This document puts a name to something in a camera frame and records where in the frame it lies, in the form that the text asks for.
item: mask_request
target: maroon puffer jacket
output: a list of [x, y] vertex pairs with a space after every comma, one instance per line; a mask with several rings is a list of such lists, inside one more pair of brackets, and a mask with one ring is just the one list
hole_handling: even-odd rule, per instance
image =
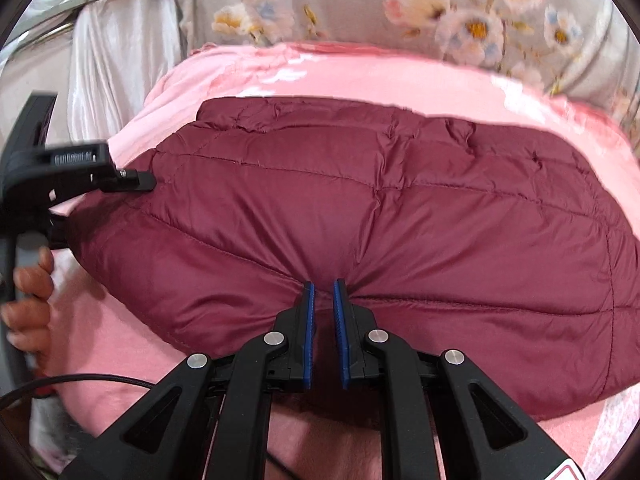
[[232, 353], [318, 288], [317, 402], [337, 392], [331, 286], [416, 349], [466, 352], [536, 418], [640, 380], [638, 241], [553, 134], [322, 98], [223, 98], [93, 193], [82, 266], [185, 351]]

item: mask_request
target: blue rubber strip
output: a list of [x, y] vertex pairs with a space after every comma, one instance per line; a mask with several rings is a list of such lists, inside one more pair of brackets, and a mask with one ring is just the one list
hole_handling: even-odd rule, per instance
[[309, 286], [309, 302], [306, 306], [306, 333], [305, 333], [305, 364], [303, 368], [303, 383], [305, 389], [311, 388], [311, 370], [314, 365], [314, 302], [316, 296], [316, 286], [311, 283]]
[[338, 355], [340, 356], [340, 377], [342, 378], [342, 387], [346, 390], [351, 379], [349, 373], [349, 345], [347, 342], [347, 328], [344, 322], [344, 307], [338, 282], [334, 282], [334, 323], [335, 341], [338, 345]]

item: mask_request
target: red and white sticker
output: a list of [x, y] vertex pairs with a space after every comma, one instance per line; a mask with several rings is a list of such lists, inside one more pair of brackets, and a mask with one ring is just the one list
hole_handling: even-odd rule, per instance
[[584, 480], [584, 476], [582, 476], [575, 462], [567, 458], [545, 480]]

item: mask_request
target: pink bed sheet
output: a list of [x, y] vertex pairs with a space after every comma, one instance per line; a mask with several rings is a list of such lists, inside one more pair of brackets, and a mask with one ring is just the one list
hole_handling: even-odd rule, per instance
[[[547, 129], [586, 156], [640, 234], [640, 170], [625, 137], [607, 118], [561, 98], [540, 97], [506, 78], [372, 47], [207, 46], [162, 78], [143, 111], [111, 139], [111, 153], [119, 165], [127, 164], [194, 120], [206, 99], [269, 95], [367, 100], [424, 115]], [[56, 261], [49, 374], [104, 372], [158, 381], [183, 359], [79, 268], [68, 251]], [[74, 383], [61, 387], [61, 394], [76, 420], [98, 434], [143, 391]], [[640, 390], [631, 388], [542, 427], [594, 479], [638, 420], [639, 398]], [[269, 447], [306, 480], [373, 480], [380, 478], [378, 439], [374, 431], [274, 408]], [[267, 478], [284, 477], [268, 468]]]

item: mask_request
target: human hand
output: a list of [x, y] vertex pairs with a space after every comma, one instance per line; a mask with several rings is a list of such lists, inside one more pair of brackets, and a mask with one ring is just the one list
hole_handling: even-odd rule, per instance
[[41, 370], [46, 366], [51, 347], [48, 301], [53, 293], [53, 267], [51, 250], [41, 248], [37, 267], [14, 271], [16, 288], [29, 297], [0, 307], [0, 316], [10, 329], [9, 342], [19, 350], [34, 353]]

